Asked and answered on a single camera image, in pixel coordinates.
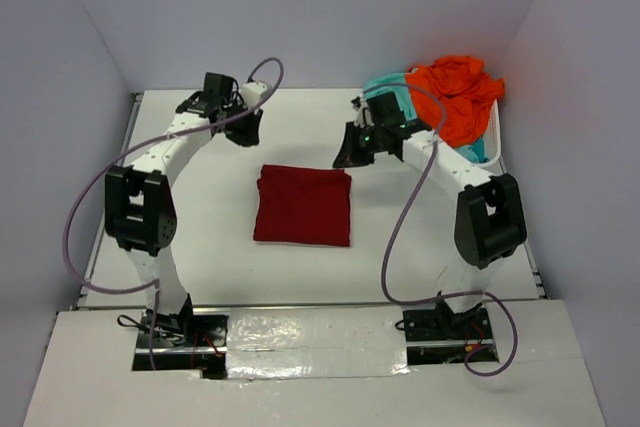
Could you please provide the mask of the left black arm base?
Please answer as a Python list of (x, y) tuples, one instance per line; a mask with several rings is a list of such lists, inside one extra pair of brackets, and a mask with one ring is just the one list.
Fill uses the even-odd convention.
[(137, 333), (132, 370), (194, 371), (202, 378), (227, 378), (226, 354), (229, 316), (223, 314), (196, 315), (186, 333), (155, 327), (152, 354), (149, 354), (150, 322), (148, 315), (140, 320), (121, 314), (119, 327)]

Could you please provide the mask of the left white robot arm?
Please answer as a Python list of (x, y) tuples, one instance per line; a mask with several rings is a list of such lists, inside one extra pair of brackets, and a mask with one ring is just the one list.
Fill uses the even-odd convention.
[(105, 174), (105, 231), (133, 263), (147, 289), (147, 315), (173, 345), (184, 345), (196, 332), (193, 305), (182, 285), (170, 244), (177, 231), (172, 186), (195, 154), (215, 134), (234, 144), (259, 144), (263, 112), (255, 106), (271, 87), (208, 73), (204, 86), (175, 110), (161, 141), (127, 166)]

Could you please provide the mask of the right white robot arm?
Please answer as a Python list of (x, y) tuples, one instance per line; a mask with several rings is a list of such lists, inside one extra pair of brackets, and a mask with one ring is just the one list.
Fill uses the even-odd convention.
[(402, 110), (392, 92), (362, 94), (352, 105), (356, 117), (345, 126), (335, 168), (365, 167), (387, 153), (419, 170), (421, 182), (435, 181), (455, 203), (453, 243), (461, 261), (439, 284), (435, 299), (446, 306), (434, 322), (442, 336), (456, 338), (468, 328), (469, 313), (495, 272), (527, 239), (517, 180), (466, 160), (436, 125)]

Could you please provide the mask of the dark red t shirt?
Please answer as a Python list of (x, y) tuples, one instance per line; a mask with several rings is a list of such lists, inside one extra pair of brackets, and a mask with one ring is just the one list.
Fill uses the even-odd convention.
[(265, 164), (257, 179), (257, 242), (351, 244), (352, 178), (342, 170)]

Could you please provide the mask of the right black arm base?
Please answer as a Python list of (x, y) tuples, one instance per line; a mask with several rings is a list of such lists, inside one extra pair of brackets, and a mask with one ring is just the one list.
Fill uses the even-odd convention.
[(445, 300), (429, 308), (408, 309), (394, 327), (404, 334), (410, 366), (497, 362), (487, 309), (477, 303), (454, 313)]

